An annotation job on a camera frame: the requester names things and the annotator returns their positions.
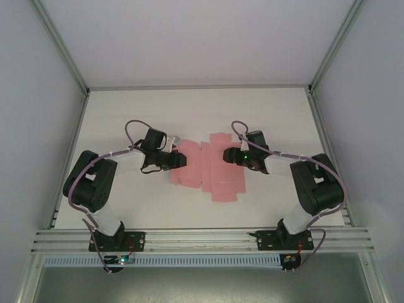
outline metal extrusion bar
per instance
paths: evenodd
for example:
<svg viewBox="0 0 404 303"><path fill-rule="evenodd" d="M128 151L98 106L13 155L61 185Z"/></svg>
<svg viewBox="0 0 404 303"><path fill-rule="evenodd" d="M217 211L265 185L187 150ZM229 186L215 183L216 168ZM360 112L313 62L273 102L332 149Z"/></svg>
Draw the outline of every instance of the metal extrusion bar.
<svg viewBox="0 0 404 303"><path fill-rule="evenodd" d="M42 3L41 0L29 0L32 3L34 10L37 12L38 17L42 24L44 25L45 29L47 30L48 34L50 35L57 51L60 53L66 67L69 69L72 77L74 78L77 85L80 87L80 90L83 92L84 96L88 94L88 88L85 85L83 77L81 76L76 64L74 63L73 59L70 56L68 48L63 42L59 32L57 31L55 25L53 24L49 14Z"/></svg>
<svg viewBox="0 0 404 303"><path fill-rule="evenodd" d="M257 248L256 239L249 235L262 229L275 230L262 227L143 230L146 232L145 249L137 254L262 254L263 252ZM327 237L319 253L374 251L366 228L325 227L324 229ZM321 232L312 232L315 246L322 235ZM39 230L32 246L32 254L89 254L89 240L90 234L86 230ZM268 251L268 253L295 253L295 251Z"/></svg>
<svg viewBox="0 0 404 303"><path fill-rule="evenodd" d="M307 84L234 84L234 85L155 85L155 86L104 86L90 87L91 92L117 90L212 90L223 88L305 88Z"/></svg>
<svg viewBox="0 0 404 303"><path fill-rule="evenodd" d="M316 75L314 76L311 82L311 89L316 90L321 81L323 80L325 74L327 73L328 68L331 66L331 63L334 61L334 58L338 54L342 43L347 37L352 25L355 23L360 10L366 3L366 0L355 0L347 13L340 29L338 30L333 43L329 47L323 61L320 64L319 69L317 70Z"/></svg>

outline pink paper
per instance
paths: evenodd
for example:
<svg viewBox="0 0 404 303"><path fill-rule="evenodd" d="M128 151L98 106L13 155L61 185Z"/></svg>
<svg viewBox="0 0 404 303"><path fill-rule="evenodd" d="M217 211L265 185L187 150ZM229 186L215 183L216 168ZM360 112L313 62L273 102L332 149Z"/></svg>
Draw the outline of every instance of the pink paper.
<svg viewBox="0 0 404 303"><path fill-rule="evenodd" d="M182 140L174 148L187 157L187 166L171 170L171 181L177 185L179 182L186 187L201 187L201 148L199 144L190 140Z"/></svg>
<svg viewBox="0 0 404 303"><path fill-rule="evenodd" d="M187 166L171 170L171 181L177 185L199 188L212 193L212 201L237 201L237 193L246 192L243 167L226 163L223 152L229 147L240 147L232 142L231 134L211 134L210 143L183 140L176 148L187 157Z"/></svg>
<svg viewBox="0 0 404 303"><path fill-rule="evenodd" d="M231 134L210 135L211 188L214 201L237 201L237 193L246 192L243 167L223 160L223 152L227 148L240 146L240 143L232 142Z"/></svg>
<svg viewBox="0 0 404 303"><path fill-rule="evenodd" d="M211 193L211 173L210 173L210 146L207 142L202 142L202 192Z"/></svg>

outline gray wall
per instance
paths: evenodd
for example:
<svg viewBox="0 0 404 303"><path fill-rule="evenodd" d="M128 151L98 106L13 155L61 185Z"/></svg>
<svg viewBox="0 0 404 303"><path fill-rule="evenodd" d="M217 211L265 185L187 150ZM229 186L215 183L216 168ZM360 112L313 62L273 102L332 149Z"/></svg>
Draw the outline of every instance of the gray wall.
<svg viewBox="0 0 404 303"><path fill-rule="evenodd" d="M27 0L0 2L0 301L45 227L82 95Z"/></svg>
<svg viewBox="0 0 404 303"><path fill-rule="evenodd" d="M318 90L357 224L404 298L404 1L369 0Z"/></svg>

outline white floor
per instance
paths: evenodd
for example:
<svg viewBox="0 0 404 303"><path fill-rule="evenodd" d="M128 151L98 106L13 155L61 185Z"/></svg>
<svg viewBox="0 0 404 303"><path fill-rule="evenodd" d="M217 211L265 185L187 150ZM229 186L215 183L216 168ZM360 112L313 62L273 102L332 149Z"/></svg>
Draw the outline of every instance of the white floor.
<svg viewBox="0 0 404 303"><path fill-rule="evenodd" d="M129 141L124 125L141 119L183 139L208 141L211 133L231 133L230 123L246 122L262 130L272 150L312 156L321 144L303 88L212 90L135 90L91 92L74 152L122 150ZM134 124L136 141L146 128ZM128 172L114 179L109 201L129 229L274 227L298 203L292 179L245 170L246 194L237 202L211 201L201 189L175 186L170 172ZM344 225L341 213L316 225ZM82 229L81 213L63 197L56 229Z"/></svg>

